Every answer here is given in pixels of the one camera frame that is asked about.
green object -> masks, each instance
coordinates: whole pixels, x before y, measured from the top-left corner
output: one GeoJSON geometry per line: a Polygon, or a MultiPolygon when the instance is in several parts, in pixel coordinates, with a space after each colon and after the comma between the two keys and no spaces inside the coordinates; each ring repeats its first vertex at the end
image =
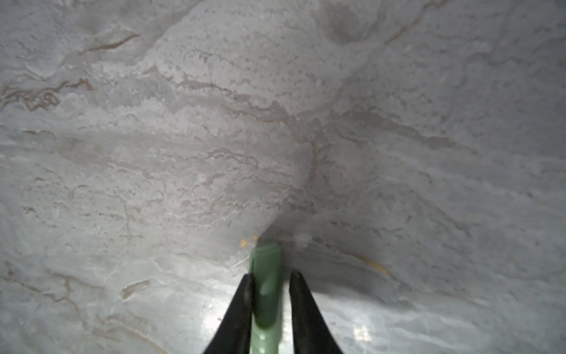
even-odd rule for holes
{"type": "Polygon", "coordinates": [[[251,324],[252,354],[277,354],[281,340],[281,248],[261,246],[250,254],[254,277],[254,311],[251,324]]]}

green plastic handle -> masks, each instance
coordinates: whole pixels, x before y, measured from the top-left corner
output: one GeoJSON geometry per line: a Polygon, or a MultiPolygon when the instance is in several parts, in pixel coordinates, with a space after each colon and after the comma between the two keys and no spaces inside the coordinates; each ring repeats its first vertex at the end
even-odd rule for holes
{"type": "Polygon", "coordinates": [[[277,354],[281,340],[281,248],[261,246],[250,254],[254,277],[254,314],[250,347],[252,354],[277,354]]]}

green marker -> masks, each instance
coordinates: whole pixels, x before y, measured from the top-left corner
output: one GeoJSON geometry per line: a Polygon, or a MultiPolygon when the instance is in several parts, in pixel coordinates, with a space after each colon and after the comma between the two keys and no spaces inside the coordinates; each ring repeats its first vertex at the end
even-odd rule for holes
{"type": "Polygon", "coordinates": [[[250,254],[254,277],[254,311],[251,325],[252,354],[277,354],[281,340],[281,248],[261,246],[250,254]]]}

gray marble countertop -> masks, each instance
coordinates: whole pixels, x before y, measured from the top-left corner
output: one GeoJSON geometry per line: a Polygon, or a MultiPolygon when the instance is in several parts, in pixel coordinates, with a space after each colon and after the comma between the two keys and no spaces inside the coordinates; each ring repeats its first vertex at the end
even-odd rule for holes
{"type": "Polygon", "coordinates": [[[199,353],[264,235],[345,353],[563,353],[564,1],[0,8],[0,352],[199,353]]]}

marble surface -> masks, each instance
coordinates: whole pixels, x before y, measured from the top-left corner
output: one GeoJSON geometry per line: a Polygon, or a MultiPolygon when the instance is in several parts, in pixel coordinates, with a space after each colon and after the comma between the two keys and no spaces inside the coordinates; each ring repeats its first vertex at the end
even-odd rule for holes
{"type": "Polygon", "coordinates": [[[260,235],[345,353],[563,352],[564,1],[0,8],[0,352],[199,353],[260,235]]]}

